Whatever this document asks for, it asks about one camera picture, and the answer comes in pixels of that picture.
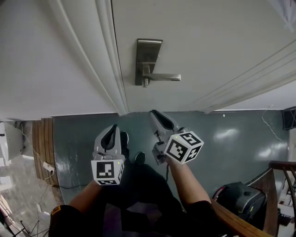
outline shoe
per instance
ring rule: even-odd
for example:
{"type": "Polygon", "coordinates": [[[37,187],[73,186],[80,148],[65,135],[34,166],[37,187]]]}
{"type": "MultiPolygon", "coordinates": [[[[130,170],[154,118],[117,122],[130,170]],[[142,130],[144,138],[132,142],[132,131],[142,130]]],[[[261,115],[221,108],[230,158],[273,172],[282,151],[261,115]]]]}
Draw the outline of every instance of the shoe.
{"type": "Polygon", "coordinates": [[[121,147],[127,148],[129,143],[129,135],[126,131],[120,133],[121,147]]]}
{"type": "Polygon", "coordinates": [[[143,165],[145,163],[145,158],[145,153],[140,151],[138,154],[136,154],[134,164],[143,165]]]}

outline wooden railing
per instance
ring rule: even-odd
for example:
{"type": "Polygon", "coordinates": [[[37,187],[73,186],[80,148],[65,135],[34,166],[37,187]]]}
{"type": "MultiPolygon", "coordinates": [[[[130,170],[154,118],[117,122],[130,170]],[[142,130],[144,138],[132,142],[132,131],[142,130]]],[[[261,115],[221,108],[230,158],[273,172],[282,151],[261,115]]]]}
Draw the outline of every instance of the wooden railing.
{"type": "Polygon", "coordinates": [[[219,203],[212,200],[212,206],[219,219],[239,237],[274,237],[277,234],[278,226],[278,198],[275,186],[273,170],[269,169],[254,180],[250,181],[248,186],[264,192],[266,199],[266,215],[263,231],[252,226],[248,222],[239,218],[219,203]]]}
{"type": "Polygon", "coordinates": [[[294,176],[294,179],[296,180],[296,162],[283,162],[283,161],[270,161],[269,162],[269,167],[272,169],[279,169],[282,170],[286,176],[287,183],[289,186],[289,190],[291,192],[291,197],[292,197],[292,203],[293,203],[293,209],[294,209],[294,216],[296,214],[296,198],[295,198],[295,192],[293,188],[293,184],[291,183],[291,179],[287,173],[287,171],[291,171],[292,175],[294,176]]]}

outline door lever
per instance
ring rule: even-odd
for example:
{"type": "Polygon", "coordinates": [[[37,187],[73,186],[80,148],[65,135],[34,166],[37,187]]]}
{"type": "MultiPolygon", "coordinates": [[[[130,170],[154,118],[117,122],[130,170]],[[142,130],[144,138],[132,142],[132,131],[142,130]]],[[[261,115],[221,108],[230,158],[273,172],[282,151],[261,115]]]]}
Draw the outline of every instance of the door lever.
{"type": "Polygon", "coordinates": [[[180,74],[153,74],[162,40],[138,39],[136,55],[136,86],[148,87],[153,81],[180,81],[180,74]]]}

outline gray floor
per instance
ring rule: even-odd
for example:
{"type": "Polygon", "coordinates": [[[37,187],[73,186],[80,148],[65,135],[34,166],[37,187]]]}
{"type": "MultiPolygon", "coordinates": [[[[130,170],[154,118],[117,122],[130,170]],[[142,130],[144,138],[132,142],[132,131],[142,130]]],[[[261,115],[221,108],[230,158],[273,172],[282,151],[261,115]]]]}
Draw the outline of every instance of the gray floor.
{"type": "MultiPolygon", "coordinates": [[[[24,142],[25,156],[20,155],[8,162],[0,158],[0,205],[9,210],[9,217],[14,221],[16,229],[13,226],[11,228],[15,233],[22,229],[20,221],[32,231],[39,219],[39,232],[47,229],[50,222],[49,213],[57,206],[51,187],[36,176],[31,146],[32,122],[25,122],[24,134],[30,140],[24,142]],[[37,210],[37,203],[41,207],[41,212],[37,210]]],[[[32,233],[34,234],[37,234],[37,228],[32,233]]]]}
{"type": "MultiPolygon", "coordinates": [[[[288,160],[289,132],[282,130],[281,112],[268,111],[264,118],[285,144],[277,140],[263,123],[262,113],[169,113],[180,126],[186,126],[204,141],[198,157],[188,165],[209,195],[224,184],[251,180],[268,168],[270,160],[288,160]]],[[[166,166],[158,166],[151,153],[157,138],[150,129],[148,113],[131,113],[123,117],[115,114],[57,117],[54,119],[54,149],[60,185],[72,187],[92,180],[94,140],[111,124],[118,124],[121,130],[128,132],[131,157],[144,151],[146,163],[165,176],[166,166]]],[[[279,185],[283,175],[276,175],[276,179],[279,185]]],[[[168,184],[177,197],[171,175],[168,184]]],[[[68,203],[81,189],[61,188],[64,202],[68,203]]]]}

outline green floor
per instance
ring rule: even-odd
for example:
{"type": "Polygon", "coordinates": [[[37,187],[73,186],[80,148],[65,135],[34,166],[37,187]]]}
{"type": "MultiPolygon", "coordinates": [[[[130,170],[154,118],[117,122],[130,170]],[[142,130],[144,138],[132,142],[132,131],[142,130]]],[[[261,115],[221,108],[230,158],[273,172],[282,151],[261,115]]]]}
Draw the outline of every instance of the green floor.
{"type": "MultiPolygon", "coordinates": [[[[194,131],[204,146],[198,157],[188,165],[209,195],[222,185],[251,180],[268,168],[270,160],[288,160],[289,132],[282,130],[280,111],[264,114],[279,138],[262,121],[263,111],[238,112],[170,112],[180,126],[194,131]]],[[[157,138],[152,134],[148,113],[130,113],[57,117],[54,119],[55,162],[59,183],[64,187],[86,184],[92,180],[91,160],[96,136],[107,126],[118,124],[129,134],[130,157],[138,151],[147,155],[146,163],[165,176],[165,164],[158,166],[151,149],[157,138]]],[[[277,184],[283,182],[276,175],[277,184]]],[[[177,197],[177,190],[169,175],[168,184],[177,197]]],[[[68,203],[81,188],[61,188],[68,203]]]]}

